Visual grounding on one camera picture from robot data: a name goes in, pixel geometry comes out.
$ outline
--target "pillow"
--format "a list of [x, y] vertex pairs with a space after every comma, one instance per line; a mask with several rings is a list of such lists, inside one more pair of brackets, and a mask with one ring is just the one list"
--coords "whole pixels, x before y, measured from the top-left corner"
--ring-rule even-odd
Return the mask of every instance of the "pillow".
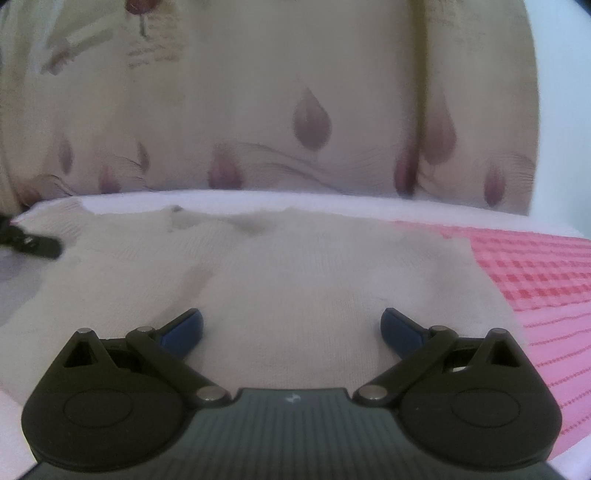
[[538, 144], [534, 44], [522, 0], [427, 0], [418, 183], [441, 200], [527, 213]]
[[12, 0], [2, 18], [2, 161], [25, 205], [189, 188], [391, 196], [398, 163], [399, 187], [415, 177], [407, 0]]

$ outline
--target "red checkered pattern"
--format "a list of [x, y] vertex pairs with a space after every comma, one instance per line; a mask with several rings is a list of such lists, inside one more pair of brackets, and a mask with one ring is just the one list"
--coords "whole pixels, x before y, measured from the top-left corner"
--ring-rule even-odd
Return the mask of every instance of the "red checkered pattern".
[[470, 239], [478, 264], [523, 324], [528, 355], [554, 394], [559, 455], [591, 434], [591, 241], [531, 232], [421, 225]]

